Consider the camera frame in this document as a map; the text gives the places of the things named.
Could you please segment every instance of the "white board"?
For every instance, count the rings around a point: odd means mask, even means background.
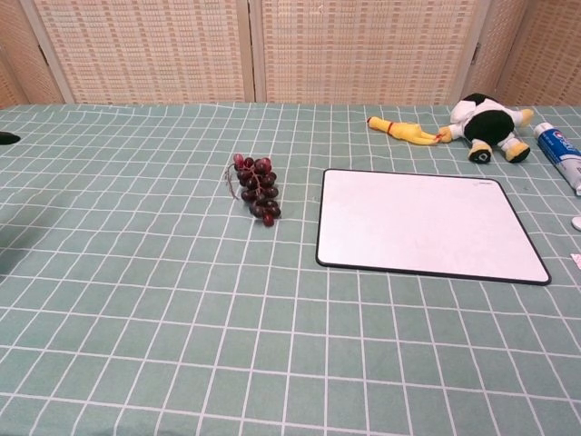
[[[320,199],[323,266],[548,284],[500,183],[329,169]]]

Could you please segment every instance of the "table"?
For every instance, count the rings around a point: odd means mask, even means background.
[[[366,125],[435,133],[450,109],[0,111],[23,138],[0,148],[0,433],[581,434],[579,199],[532,127],[523,163],[476,165]],[[581,144],[580,107],[535,109]],[[236,152],[272,159],[271,228],[228,192]],[[495,178],[553,282],[319,266],[329,167]]]

